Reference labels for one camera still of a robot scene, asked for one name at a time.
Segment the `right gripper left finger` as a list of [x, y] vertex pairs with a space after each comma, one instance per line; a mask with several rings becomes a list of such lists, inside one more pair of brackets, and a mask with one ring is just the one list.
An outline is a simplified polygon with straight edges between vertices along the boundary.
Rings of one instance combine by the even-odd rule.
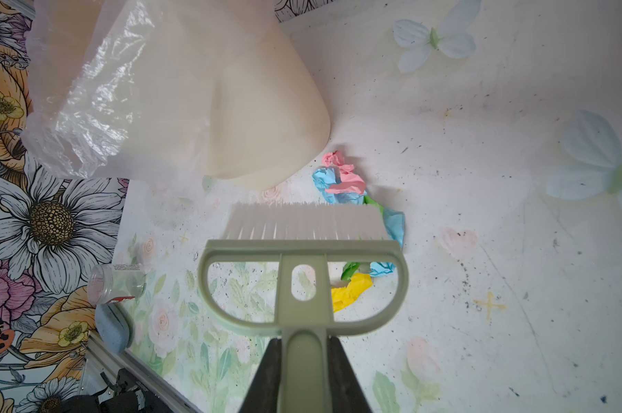
[[239, 413], [277, 413], [283, 344], [273, 338], [264, 352]]

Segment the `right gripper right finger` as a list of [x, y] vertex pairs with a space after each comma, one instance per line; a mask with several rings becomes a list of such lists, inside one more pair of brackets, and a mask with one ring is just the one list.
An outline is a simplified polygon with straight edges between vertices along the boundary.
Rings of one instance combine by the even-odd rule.
[[362, 387], [338, 337], [327, 341], [331, 406], [337, 413], [371, 413]]

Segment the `green hand brush white bristles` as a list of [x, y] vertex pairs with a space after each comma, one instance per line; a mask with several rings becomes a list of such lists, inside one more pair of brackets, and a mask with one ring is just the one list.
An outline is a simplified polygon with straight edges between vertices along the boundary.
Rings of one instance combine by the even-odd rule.
[[[331, 300], [334, 263], [393, 263], [392, 299], [372, 316], [338, 321]], [[271, 319], [249, 321], [222, 308], [209, 285], [216, 264], [271, 263], [276, 294]], [[409, 285], [400, 245], [389, 237], [376, 206], [354, 204], [245, 204], [231, 209], [218, 239], [205, 245], [198, 267], [203, 302], [225, 328], [244, 337], [280, 338], [282, 374], [277, 412], [333, 412], [327, 341], [365, 335], [387, 324]]]

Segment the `yellow paper scrap centre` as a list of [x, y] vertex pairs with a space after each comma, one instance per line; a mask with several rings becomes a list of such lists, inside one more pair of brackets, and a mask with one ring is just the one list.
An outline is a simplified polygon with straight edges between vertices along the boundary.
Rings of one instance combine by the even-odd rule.
[[344, 287], [333, 287], [331, 289], [331, 300], [333, 301], [333, 311], [337, 313], [354, 304], [357, 299], [369, 288], [373, 286], [370, 275], [355, 273]]

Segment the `green paper scrap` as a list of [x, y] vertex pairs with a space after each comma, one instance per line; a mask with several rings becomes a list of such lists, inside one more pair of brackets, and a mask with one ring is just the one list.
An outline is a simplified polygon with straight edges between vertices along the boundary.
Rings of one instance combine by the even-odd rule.
[[[381, 214], [384, 213], [384, 207], [381, 204], [379, 204], [377, 201], [372, 199], [370, 196], [368, 196], [367, 194], [363, 196], [363, 203], [366, 205], [377, 207]], [[346, 263], [343, 268], [341, 280], [343, 282], [348, 282], [355, 273], [360, 272], [360, 266], [361, 266], [361, 263], [354, 263], [354, 262]]]

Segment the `grey blue sponge pad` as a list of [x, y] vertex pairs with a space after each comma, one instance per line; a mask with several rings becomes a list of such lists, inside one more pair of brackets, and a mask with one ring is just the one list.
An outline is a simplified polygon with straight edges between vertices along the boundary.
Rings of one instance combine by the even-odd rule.
[[132, 326], [119, 304], [98, 305], [95, 311], [95, 324], [97, 332], [110, 352], [121, 354], [130, 345]]

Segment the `blue paper scrap by dustpan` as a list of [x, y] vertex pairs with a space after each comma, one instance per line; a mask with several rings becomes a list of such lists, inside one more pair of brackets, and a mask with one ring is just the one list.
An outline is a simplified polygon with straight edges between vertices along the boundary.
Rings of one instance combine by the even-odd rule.
[[[405, 237], [405, 215], [389, 208], [383, 209], [383, 222], [389, 237], [403, 247]], [[370, 264], [370, 276], [391, 275], [396, 267], [393, 263], [375, 262]]]

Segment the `clear round glass jar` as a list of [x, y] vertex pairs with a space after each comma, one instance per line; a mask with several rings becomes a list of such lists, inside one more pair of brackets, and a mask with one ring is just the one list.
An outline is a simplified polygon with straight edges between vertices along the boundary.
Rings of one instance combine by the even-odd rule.
[[145, 286], [146, 274], [138, 265], [97, 265], [88, 280], [87, 299], [93, 306], [136, 299]]

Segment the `blue paper scrap near bin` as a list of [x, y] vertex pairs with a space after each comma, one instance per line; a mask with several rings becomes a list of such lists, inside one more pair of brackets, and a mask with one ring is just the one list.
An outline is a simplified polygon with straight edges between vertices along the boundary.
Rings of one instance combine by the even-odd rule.
[[328, 192], [328, 189], [331, 186], [340, 184], [342, 182], [340, 178], [339, 168], [336, 166], [318, 168], [314, 173], [312, 173], [312, 179], [316, 189], [319, 190], [324, 200], [330, 204], [364, 204], [363, 194], [358, 194], [354, 191], [340, 194], [333, 194]]

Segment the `cream bin with plastic bag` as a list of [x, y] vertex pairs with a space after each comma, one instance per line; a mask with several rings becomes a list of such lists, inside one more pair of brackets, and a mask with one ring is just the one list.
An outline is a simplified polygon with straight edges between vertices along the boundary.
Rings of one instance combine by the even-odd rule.
[[326, 104], [271, 1], [37, 1], [22, 141], [61, 178], [263, 190], [319, 155]]

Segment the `white fabric butterfly front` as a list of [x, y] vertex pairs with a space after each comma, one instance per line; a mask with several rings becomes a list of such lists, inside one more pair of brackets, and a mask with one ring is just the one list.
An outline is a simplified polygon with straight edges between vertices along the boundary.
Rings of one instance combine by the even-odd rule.
[[622, 144], [612, 125], [597, 113], [579, 110], [560, 144], [576, 163], [548, 179], [546, 194], [564, 201], [609, 194], [622, 208]]

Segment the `white fabric butterfly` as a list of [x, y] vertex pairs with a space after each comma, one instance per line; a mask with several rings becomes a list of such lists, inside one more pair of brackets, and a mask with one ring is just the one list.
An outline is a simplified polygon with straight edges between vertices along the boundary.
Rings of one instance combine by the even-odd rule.
[[597, 113], [579, 110], [560, 144], [576, 163], [548, 179], [546, 194], [564, 201], [609, 194], [622, 208], [622, 144], [612, 125]]
[[461, 60], [476, 51], [474, 37], [467, 32], [481, 10], [481, 1], [463, 0], [450, 10], [437, 28], [403, 19], [393, 24], [393, 38], [405, 51], [398, 69], [401, 74], [420, 69], [434, 51], [449, 59]]

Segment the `white fabric butterfly back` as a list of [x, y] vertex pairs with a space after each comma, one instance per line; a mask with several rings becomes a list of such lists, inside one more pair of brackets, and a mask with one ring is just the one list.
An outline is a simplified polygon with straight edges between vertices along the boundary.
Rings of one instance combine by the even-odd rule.
[[463, 0], [450, 10], [437, 28], [403, 19], [393, 24], [393, 38], [405, 51], [398, 69], [401, 74], [420, 69], [434, 51], [449, 59], [461, 60], [476, 51], [474, 37], [467, 32], [481, 10], [481, 1]]

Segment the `aluminium front rail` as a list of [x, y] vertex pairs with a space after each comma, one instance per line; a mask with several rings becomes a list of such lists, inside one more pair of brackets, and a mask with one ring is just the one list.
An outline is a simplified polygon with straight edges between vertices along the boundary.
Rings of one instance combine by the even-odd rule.
[[200, 411], [130, 352], [111, 352], [97, 333], [85, 344], [80, 394], [95, 395], [106, 412]]

